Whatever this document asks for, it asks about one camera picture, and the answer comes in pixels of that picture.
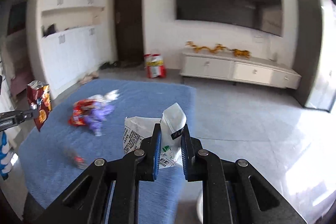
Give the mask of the red orange snack bag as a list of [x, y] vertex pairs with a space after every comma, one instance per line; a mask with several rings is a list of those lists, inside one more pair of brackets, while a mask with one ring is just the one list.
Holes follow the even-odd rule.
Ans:
[[40, 131], [52, 111], [49, 84], [38, 80], [30, 82], [27, 85], [27, 100], [30, 108], [38, 112], [34, 122], [37, 130]]

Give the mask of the clear red candy wrapper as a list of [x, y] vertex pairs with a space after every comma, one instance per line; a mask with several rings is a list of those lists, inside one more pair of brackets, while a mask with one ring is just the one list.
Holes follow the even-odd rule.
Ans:
[[64, 153], [76, 168], [82, 170], [87, 168], [85, 159], [81, 157], [74, 149], [66, 148]]

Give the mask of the red chip bag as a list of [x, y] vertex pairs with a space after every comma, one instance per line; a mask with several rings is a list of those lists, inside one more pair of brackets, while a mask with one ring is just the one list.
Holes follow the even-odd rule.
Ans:
[[90, 115], [94, 108], [95, 101], [90, 99], [79, 100], [74, 103], [72, 115], [69, 118], [69, 124], [73, 126], [86, 126], [86, 117]]

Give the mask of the purple snack wrapper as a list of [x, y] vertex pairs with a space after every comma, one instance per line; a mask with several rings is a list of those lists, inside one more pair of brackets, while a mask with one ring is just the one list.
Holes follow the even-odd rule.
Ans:
[[102, 123], [114, 111], [113, 101], [119, 98], [119, 90], [112, 90], [105, 95], [96, 94], [87, 98], [88, 106], [84, 108], [84, 123], [95, 136], [102, 135]]

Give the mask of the blue terry cloth towel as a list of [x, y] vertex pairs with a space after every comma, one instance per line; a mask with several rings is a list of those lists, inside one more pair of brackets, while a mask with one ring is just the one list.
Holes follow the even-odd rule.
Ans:
[[[117, 90], [114, 111], [102, 124], [101, 136], [68, 120], [75, 102]], [[23, 218], [32, 223], [43, 210], [80, 174], [66, 153], [75, 151], [87, 162], [101, 157], [108, 161], [123, 157], [122, 138], [127, 117], [161, 118], [177, 103], [194, 125], [196, 90], [181, 84], [101, 79], [80, 87], [56, 106], [40, 130], [33, 129], [19, 147], [19, 160], [28, 189]]]

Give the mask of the pink slippers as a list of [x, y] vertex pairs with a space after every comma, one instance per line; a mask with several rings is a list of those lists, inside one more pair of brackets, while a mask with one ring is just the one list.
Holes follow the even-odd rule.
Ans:
[[98, 71], [92, 72], [86, 76], [84, 76], [80, 81], [80, 85], [85, 85], [86, 83], [89, 83], [90, 81], [99, 78], [99, 73]]

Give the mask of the black handbag on shelf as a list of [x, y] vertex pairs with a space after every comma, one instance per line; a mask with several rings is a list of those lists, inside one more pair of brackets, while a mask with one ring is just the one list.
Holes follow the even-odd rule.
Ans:
[[51, 24], [47, 28], [42, 26], [43, 37], [47, 37], [49, 35], [55, 34], [56, 32], [57, 32], [56, 24]]

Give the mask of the dark shoes by door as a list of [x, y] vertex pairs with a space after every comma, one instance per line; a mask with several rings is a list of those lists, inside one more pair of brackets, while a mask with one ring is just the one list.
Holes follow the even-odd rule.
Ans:
[[106, 70], [106, 69], [112, 69], [112, 68], [118, 68], [120, 66], [120, 61], [115, 61], [113, 63], [110, 63], [109, 61], [103, 63], [99, 66], [100, 70]]

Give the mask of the white TV cabinet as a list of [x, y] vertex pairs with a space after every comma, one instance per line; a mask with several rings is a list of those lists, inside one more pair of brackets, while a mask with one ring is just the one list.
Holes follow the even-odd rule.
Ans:
[[191, 49], [182, 52], [180, 75], [294, 90], [301, 80], [301, 76], [293, 69], [275, 61], [236, 57], [226, 52], [196, 53]]

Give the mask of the red white shopping bag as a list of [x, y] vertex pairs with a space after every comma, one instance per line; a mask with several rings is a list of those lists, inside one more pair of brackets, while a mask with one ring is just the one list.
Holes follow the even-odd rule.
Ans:
[[155, 54], [145, 54], [145, 70], [147, 77], [150, 79], [154, 78], [165, 78], [166, 68], [164, 66], [163, 57], [159, 53]]

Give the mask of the golden tiger ornament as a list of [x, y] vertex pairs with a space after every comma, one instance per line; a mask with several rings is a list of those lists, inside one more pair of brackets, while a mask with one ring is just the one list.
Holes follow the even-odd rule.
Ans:
[[245, 58], [249, 59], [250, 56], [251, 56], [251, 53], [248, 50], [231, 49], [230, 52], [235, 57], [245, 57]]

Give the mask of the white shoe cabinet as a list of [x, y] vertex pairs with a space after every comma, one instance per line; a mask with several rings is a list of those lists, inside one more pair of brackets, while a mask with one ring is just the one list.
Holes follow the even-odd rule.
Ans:
[[47, 81], [54, 98], [113, 59], [108, 0], [39, 0], [41, 23], [55, 32], [42, 38]]

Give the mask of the golden dragon ornament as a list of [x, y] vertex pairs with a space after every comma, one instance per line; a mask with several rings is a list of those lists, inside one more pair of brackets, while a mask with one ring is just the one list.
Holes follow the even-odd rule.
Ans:
[[210, 48], [208, 46], [198, 46], [193, 41], [186, 42], [186, 46], [191, 47], [195, 53], [198, 53], [200, 51], [207, 51], [209, 53], [219, 53], [225, 51], [227, 48], [223, 46], [220, 43], [215, 44], [213, 48]]

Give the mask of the dark grey refrigerator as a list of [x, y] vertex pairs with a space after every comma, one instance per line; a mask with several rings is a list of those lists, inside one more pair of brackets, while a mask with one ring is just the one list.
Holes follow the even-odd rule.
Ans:
[[335, 4], [298, 0], [293, 70], [301, 75], [293, 95], [301, 106], [331, 112], [335, 104]]

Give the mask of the dark brown entrance door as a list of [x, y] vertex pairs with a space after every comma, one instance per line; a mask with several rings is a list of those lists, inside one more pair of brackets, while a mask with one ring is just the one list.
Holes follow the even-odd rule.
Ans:
[[118, 62], [143, 63], [142, 0], [114, 0], [114, 25]]

